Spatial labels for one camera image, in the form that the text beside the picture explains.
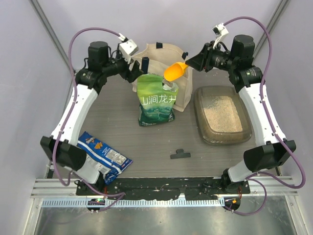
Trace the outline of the black bag clip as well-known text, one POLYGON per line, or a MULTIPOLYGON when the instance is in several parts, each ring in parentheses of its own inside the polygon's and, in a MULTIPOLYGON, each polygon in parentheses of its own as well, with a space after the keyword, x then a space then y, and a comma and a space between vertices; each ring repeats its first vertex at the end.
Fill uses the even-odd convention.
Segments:
POLYGON ((170 159, 182 159, 182 158, 190 158, 191 154, 189 152, 184 152, 183 149, 177 149, 176 154, 171 154, 170 159))

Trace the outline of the yellow plastic scoop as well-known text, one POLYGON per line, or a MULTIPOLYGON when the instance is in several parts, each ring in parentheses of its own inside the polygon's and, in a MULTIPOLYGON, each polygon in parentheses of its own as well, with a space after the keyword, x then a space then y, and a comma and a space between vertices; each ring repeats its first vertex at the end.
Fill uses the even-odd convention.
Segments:
POLYGON ((172 82, 182 77, 189 66, 183 62, 177 62, 164 71, 164 79, 172 82))

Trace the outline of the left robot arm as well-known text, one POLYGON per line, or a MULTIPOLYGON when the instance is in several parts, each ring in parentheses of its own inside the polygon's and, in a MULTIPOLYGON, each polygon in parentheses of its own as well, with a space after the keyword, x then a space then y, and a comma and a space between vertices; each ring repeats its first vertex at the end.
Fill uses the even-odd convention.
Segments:
POLYGON ((132 83, 143 73, 140 63, 132 59, 138 51, 133 40, 119 43, 115 57, 110 56, 109 50, 106 42, 90 43, 85 66, 76 73, 76 85, 60 122, 49 137, 40 141, 47 157, 87 181, 87 189, 93 195, 103 192, 104 183, 100 180, 103 174, 96 161, 77 146, 81 127, 109 77, 119 74, 132 83))

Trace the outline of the green cat litter bag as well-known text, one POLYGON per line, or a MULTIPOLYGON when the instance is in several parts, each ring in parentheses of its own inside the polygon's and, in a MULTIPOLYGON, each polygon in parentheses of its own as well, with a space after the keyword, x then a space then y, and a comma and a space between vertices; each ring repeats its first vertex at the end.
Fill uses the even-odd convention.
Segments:
POLYGON ((152 126, 175 120, 173 106, 179 88, 177 84, 167 85, 164 78, 156 74, 144 74, 137 78, 136 93, 139 99, 140 126, 152 126))

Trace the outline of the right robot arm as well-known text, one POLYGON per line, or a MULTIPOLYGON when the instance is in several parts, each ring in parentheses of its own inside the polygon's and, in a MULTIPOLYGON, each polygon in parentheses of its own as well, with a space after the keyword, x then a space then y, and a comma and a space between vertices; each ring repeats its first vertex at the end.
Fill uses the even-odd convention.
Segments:
POLYGON ((221 188, 233 193, 244 180, 259 171, 267 171, 283 165, 296 150, 293 140, 287 140, 281 131, 267 98, 266 87, 261 84, 263 73, 253 65, 254 39, 248 35, 237 35, 230 50, 221 51, 221 42, 204 44, 196 56, 186 64, 197 71, 208 72, 213 68, 224 70, 243 101, 255 134, 256 147, 244 152, 243 160, 225 169, 221 188))

